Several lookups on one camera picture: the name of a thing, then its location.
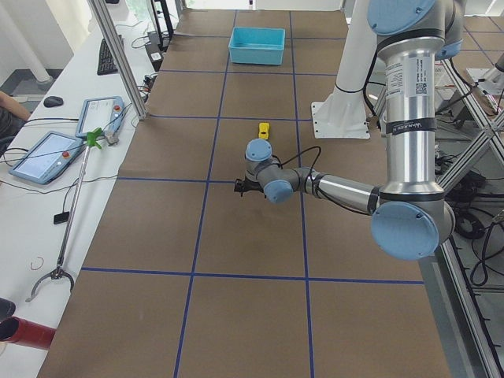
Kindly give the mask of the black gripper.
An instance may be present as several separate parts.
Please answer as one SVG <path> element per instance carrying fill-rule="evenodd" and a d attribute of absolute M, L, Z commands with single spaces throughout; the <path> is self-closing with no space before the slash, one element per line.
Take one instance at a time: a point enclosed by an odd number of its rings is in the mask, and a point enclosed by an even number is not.
<path fill-rule="evenodd" d="M 248 191 L 259 191 L 263 193 L 263 188 L 259 182 L 249 180 L 247 177 L 245 177 L 243 181 L 244 181 L 244 190 L 243 189 L 240 190 L 240 197 L 243 197 L 244 194 Z"/>

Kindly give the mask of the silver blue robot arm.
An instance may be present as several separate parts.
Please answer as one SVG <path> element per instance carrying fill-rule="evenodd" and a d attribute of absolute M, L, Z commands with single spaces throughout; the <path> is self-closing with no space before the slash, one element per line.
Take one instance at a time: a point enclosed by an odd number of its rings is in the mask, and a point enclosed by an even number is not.
<path fill-rule="evenodd" d="M 365 134 L 360 93 L 375 58 L 385 64 L 387 181 L 381 187 L 310 167 L 289 169 L 270 143 L 251 140 L 239 193 L 260 191 L 274 203 L 296 191 L 368 214 L 376 244 L 417 260 L 434 253 L 454 230 L 454 213 L 435 181 L 435 63 L 461 49 L 463 1 L 358 1 L 354 5 L 335 88 L 315 102 L 313 123 L 331 138 Z"/>

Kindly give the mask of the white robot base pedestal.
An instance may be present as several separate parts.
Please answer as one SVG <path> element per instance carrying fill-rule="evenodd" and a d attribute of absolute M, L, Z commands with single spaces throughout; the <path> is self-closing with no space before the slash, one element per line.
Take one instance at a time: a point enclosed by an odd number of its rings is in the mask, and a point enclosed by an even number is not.
<path fill-rule="evenodd" d="M 377 47 L 376 33 L 368 22 L 370 4 L 369 0 L 355 2 L 334 90 L 324 102 L 311 104 L 317 139 L 370 137 L 363 94 Z"/>

